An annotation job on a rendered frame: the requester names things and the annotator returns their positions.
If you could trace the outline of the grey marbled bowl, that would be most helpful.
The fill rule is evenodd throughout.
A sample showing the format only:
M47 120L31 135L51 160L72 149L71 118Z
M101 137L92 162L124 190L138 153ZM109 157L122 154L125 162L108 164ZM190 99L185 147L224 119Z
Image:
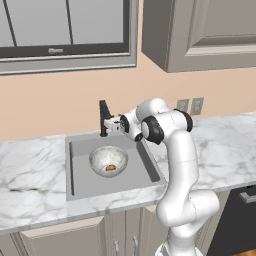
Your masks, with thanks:
M121 174L128 165L128 154L117 146L103 146L89 155L89 164L93 171L101 177L113 178ZM106 166L114 164L116 170L106 171Z

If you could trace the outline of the grey framed window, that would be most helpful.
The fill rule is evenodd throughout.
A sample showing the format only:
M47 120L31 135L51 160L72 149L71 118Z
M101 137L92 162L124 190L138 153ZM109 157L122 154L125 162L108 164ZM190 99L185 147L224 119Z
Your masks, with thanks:
M0 75L134 67L137 34L138 0L0 0Z

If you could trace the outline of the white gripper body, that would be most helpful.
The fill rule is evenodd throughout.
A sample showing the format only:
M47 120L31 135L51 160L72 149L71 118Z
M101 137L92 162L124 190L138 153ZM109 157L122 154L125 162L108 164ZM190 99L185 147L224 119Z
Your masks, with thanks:
M106 127L106 132L116 132L120 130L120 117L112 117L110 119L104 120L104 126Z

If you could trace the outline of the grey wall cabinet door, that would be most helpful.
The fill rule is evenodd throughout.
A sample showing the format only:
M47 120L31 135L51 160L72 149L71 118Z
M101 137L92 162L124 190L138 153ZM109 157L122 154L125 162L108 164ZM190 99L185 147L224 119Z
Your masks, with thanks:
M256 67L256 0L175 0L168 70Z

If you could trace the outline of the narrow beige base cabinet door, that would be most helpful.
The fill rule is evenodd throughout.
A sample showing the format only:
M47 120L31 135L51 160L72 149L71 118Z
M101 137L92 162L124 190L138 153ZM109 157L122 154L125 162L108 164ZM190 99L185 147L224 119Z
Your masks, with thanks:
M155 256L158 247L167 238L168 228L156 216L156 206L147 206L126 212L126 256L133 256L134 242L139 242L138 256Z
M119 241L119 256L126 256L126 212L109 214L109 256L115 256L113 242Z

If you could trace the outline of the black sink faucet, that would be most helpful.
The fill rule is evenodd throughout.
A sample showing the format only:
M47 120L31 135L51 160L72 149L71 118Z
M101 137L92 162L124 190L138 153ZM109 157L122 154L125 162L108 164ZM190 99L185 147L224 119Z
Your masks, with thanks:
M110 114L110 111L108 109L108 106L105 100L99 101L99 107L100 107L100 128L101 128L100 136L106 137L107 128L104 124L104 121L113 118L113 115Z

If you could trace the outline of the wide beige base cabinet door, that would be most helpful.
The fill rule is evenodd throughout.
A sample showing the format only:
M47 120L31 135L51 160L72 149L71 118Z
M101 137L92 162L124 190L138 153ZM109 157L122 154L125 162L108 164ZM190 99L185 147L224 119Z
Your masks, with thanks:
M22 231L29 256L107 256L103 217Z

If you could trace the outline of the grey wall cabinet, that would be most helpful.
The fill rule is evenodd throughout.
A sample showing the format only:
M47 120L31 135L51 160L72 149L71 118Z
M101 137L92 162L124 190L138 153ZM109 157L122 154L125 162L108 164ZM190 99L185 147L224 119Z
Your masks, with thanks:
M142 52L168 73L170 34L175 0L144 0Z

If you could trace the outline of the grey sink basin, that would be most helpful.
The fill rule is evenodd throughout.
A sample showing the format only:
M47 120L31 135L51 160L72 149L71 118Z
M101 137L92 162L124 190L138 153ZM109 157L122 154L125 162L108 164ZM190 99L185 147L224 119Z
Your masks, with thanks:
M96 174L89 161L97 149L114 146L128 154L126 168L115 177ZM67 200L79 200L116 192L164 185L165 179L146 142L133 142L121 132L67 136L65 139Z

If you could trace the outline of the grey wall outlet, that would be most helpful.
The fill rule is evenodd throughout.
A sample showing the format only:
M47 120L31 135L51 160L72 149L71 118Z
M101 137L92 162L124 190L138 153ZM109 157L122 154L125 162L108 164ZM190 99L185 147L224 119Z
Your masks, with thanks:
M204 98L194 98L192 100L192 105L191 105L191 111L190 114L191 115L200 115L201 114L201 110L202 110L202 106L203 106L203 101Z
M189 104L189 100L188 99L178 100L176 108L178 110L187 112L188 111L188 104Z

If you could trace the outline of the black dishwasher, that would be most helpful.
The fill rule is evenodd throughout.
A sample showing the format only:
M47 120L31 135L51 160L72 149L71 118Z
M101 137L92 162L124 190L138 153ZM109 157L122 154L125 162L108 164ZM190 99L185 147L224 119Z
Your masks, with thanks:
M256 249L256 202L245 203L240 194L256 196L256 185L232 189L207 256L233 256Z

